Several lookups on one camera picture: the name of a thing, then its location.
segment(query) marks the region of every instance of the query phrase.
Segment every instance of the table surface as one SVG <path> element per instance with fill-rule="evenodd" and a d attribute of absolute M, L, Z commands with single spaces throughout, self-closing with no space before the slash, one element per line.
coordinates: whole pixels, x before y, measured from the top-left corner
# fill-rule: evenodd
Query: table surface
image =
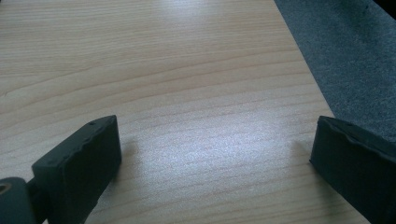
<path fill-rule="evenodd" d="M 0 178 L 115 114 L 87 223 L 365 223 L 309 164 L 332 113 L 273 0 L 4 0 Z"/>

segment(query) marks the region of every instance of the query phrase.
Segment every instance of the light wood surface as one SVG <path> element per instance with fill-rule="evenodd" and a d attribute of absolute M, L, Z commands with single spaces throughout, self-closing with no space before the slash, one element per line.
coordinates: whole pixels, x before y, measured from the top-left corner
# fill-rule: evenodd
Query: light wood surface
<path fill-rule="evenodd" d="M 112 114 L 87 223 L 366 222 L 308 162 L 332 113 L 272 0 L 3 0 L 0 178 Z"/>

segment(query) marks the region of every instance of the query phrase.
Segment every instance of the black clamp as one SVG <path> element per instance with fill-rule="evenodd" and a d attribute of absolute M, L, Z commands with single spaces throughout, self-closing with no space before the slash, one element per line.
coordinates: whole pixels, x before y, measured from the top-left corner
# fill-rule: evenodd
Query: black clamp
<path fill-rule="evenodd" d="M 371 223 L 396 223 L 396 146 L 340 119 L 320 117 L 311 163 Z"/>
<path fill-rule="evenodd" d="M 27 184 L 0 180 L 0 223 L 82 223 L 120 163 L 117 117 L 93 120 L 36 161 Z"/>

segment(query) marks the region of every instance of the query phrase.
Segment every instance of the black plastic piece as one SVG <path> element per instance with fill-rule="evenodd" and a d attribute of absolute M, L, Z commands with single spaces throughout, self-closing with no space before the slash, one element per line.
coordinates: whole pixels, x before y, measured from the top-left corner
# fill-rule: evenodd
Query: black plastic piece
<path fill-rule="evenodd" d="M 0 180 L 0 223 L 36 224 L 26 182 L 22 178 Z"/>
<path fill-rule="evenodd" d="M 310 161 L 370 222 L 396 223 L 392 143 L 340 119 L 320 117 Z"/>
<path fill-rule="evenodd" d="M 26 214 L 35 217 L 35 223 L 46 218 L 50 224 L 82 223 L 116 175 L 120 163 L 116 116 L 93 120 L 35 162 L 32 166 L 35 178 L 28 184 L 17 178 L 22 182 L 12 186 L 18 188 L 12 187 L 7 197 L 0 195 L 0 217 L 7 213 L 7 219 L 0 219 L 0 223 L 29 223 L 13 219 Z M 27 205 L 23 209 L 15 206 L 4 210 L 3 204 L 12 203 L 13 198 Z"/>

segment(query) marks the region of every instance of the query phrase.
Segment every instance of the floor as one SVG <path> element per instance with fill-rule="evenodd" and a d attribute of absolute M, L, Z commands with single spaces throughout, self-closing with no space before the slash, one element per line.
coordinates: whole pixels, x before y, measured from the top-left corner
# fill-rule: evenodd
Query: floor
<path fill-rule="evenodd" d="M 396 143 L 396 20 L 373 0 L 276 0 L 336 118 Z"/>

